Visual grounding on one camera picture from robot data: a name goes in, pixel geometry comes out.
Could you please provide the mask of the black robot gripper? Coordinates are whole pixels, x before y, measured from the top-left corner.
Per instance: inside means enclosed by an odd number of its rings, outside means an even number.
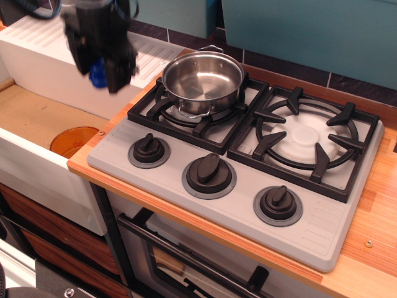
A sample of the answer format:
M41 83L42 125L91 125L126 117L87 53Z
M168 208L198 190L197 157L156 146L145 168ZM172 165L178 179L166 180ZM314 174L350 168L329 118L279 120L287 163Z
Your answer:
M104 59L110 94L118 93L136 75L136 50L127 32L138 15L138 1L63 1L61 18L69 50L82 75Z

